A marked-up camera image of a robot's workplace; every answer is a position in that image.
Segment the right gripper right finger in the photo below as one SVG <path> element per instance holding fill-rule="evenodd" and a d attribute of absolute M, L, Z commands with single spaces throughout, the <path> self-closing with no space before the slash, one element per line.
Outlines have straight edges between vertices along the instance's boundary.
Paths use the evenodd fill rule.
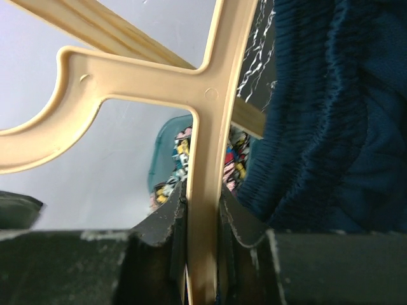
<path fill-rule="evenodd" d="M 223 187 L 219 294 L 221 304 L 405 304 L 406 235 L 275 231 Z"/>

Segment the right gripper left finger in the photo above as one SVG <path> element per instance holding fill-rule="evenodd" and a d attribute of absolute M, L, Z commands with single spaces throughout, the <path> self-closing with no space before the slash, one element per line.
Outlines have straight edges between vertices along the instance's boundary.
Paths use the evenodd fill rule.
<path fill-rule="evenodd" d="M 131 229 L 1 232 L 2 304 L 186 304 L 186 185 Z"/>

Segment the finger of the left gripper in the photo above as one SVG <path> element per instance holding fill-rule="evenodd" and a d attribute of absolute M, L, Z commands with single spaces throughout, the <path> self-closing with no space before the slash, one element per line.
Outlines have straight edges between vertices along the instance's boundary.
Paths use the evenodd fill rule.
<path fill-rule="evenodd" d="M 1 191 L 1 229 L 29 229 L 37 221 L 43 203 L 23 194 Z"/>

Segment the navy blue shorts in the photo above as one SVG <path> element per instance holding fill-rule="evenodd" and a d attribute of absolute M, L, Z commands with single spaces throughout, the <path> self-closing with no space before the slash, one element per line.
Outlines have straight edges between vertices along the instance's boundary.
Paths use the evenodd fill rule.
<path fill-rule="evenodd" d="M 238 201 L 274 229 L 406 231 L 406 2 L 276 1 L 263 139 Z"/>

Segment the beige hanger of navy shorts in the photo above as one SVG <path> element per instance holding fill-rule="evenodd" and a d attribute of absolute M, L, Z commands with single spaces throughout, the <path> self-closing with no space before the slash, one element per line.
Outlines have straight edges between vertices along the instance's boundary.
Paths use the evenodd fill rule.
<path fill-rule="evenodd" d="M 243 4 L 209 33 L 201 66 L 183 69 L 65 46 L 57 53 L 57 80 L 45 108 L 1 132 L 1 173 L 28 170 L 55 159 L 89 129 L 108 99 L 186 109 L 193 115 L 188 199 L 188 297 L 212 304 L 217 292 L 217 219 L 224 156 L 249 29 Z"/>

